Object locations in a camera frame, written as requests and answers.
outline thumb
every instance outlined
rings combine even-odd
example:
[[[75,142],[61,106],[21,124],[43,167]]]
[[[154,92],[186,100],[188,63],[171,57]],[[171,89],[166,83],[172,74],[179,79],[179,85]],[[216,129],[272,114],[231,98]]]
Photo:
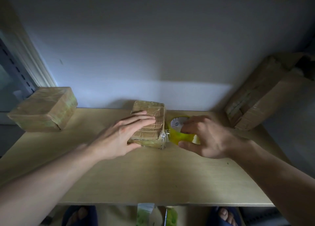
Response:
[[[194,152],[198,155],[201,155],[201,145],[197,145],[197,144],[194,144],[194,143],[188,142],[188,141],[180,141],[178,143],[178,146],[180,148],[185,149],[185,150],[188,150],[188,151]]]
[[[126,153],[132,151],[132,150],[135,150],[137,148],[140,148],[141,145],[140,144],[137,144],[137,143],[130,143],[126,146]]]

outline tape label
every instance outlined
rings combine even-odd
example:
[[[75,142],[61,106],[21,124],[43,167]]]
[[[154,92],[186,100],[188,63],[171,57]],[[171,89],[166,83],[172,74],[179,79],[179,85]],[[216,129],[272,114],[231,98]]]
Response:
[[[187,121],[189,117],[176,117],[173,120],[171,120],[171,128],[173,128],[175,131],[180,132],[181,128],[183,127],[183,124],[185,121]]]

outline foot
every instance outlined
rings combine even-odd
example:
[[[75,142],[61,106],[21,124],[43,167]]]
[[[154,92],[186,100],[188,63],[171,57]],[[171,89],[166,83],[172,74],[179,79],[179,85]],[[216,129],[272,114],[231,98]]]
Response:
[[[235,222],[234,215],[229,212],[226,208],[220,208],[218,212],[220,218],[222,218],[224,221],[228,222],[232,226],[238,226]]]
[[[74,212],[72,216],[69,218],[66,226],[71,226],[78,220],[82,220],[88,215],[88,211],[86,208],[81,207],[77,212]]]

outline cardboard box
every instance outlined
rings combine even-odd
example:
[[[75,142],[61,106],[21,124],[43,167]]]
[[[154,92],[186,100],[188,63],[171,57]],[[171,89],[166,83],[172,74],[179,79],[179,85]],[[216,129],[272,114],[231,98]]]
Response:
[[[147,115],[155,116],[156,122],[136,131],[129,142],[162,149],[164,148],[164,139],[161,133],[165,130],[165,106],[158,102],[136,101],[131,114],[144,110],[147,111]]]
[[[40,87],[8,113],[27,132],[52,132],[65,128],[77,107],[70,87]]]
[[[241,130],[256,127],[310,82],[292,71],[304,55],[278,53],[266,57],[226,105],[231,126]]]

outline dark blue slipper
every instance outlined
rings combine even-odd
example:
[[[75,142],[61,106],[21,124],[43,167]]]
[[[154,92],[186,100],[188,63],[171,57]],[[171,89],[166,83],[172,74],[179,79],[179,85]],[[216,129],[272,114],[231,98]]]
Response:
[[[218,215],[218,212],[221,207],[213,207],[211,210],[209,217],[207,219],[206,226],[231,226],[228,222],[224,221]],[[234,220],[238,224],[238,226],[242,225],[241,217],[239,216],[238,211],[235,207],[224,207],[227,211],[231,212],[234,215]]]
[[[74,212],[77,212],[80,208],[86,208],[88,210],[88,215],[81,219],[76,221],[75,223],[71,224],[71,226],[98,226],[97,223],[97,213],[96,213],[96,207],[95,206],[82,206],[82,205],[72,205],[70,206],[62,218],[62,226],[66,226],[69,218],[73,215]]]

